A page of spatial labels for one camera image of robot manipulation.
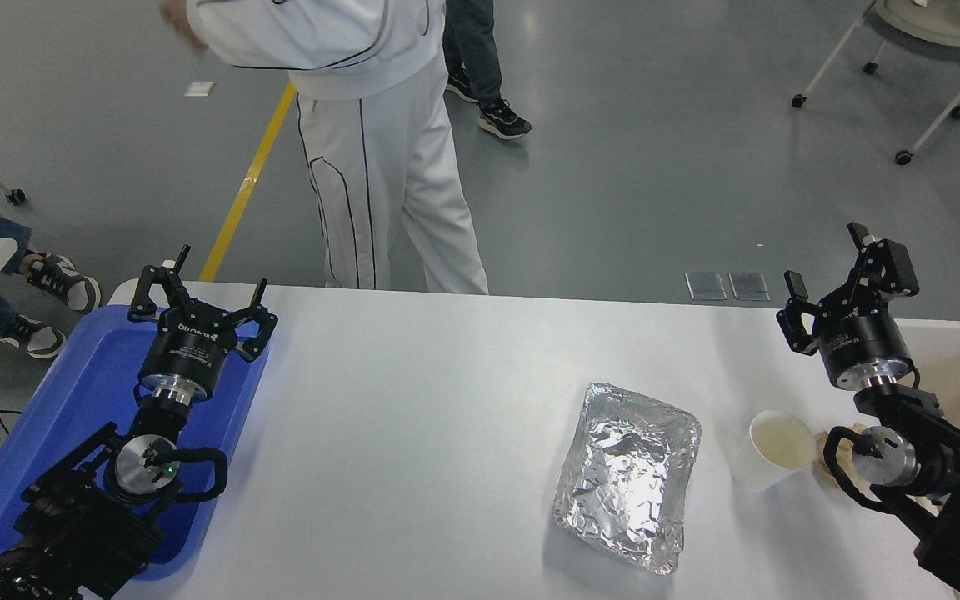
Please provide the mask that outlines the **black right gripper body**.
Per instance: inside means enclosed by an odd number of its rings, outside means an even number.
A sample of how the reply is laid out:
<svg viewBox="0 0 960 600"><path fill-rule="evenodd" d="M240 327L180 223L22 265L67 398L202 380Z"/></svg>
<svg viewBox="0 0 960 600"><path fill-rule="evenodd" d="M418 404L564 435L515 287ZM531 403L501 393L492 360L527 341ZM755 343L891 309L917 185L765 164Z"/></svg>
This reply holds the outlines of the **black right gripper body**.
<svg viewBox="0 0 960 600"><path fill-rule="evenodd" d="M830 383L861 383L869 377L897 381L915 369L888 303L858 312L820 307L812 336Z"/></svg>

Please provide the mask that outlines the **person's hand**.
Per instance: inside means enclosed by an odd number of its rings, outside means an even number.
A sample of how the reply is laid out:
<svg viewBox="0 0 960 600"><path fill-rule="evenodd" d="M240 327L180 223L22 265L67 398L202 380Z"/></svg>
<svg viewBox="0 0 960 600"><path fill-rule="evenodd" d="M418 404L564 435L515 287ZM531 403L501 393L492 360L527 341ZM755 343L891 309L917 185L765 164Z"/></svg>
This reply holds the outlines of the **person's hand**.
<svg viewBox="0 0 960 600"><path fill-rule="evenodd" d="M205 53L208 46L198 37L191 26L188 15L188 1L160 1L157 7L165 23L167 23L180 38L184 39L191 49L198 53Z"/></svg>

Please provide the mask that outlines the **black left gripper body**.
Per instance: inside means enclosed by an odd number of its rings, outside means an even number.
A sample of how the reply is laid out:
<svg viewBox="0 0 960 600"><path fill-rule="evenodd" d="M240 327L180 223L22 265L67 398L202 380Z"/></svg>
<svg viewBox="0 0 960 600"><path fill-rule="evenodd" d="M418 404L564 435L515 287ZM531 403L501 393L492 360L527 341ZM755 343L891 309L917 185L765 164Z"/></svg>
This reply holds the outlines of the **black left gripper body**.
<svg viewBox="0 0 960 600"><path fill-rule="evenodd" d="M157 315L155 341L138 371L138 383L155 390L173 377L193 383L202 394L213 394L228 351L238 338L229 327L228 312L210 304L169 307Z"/></svg>

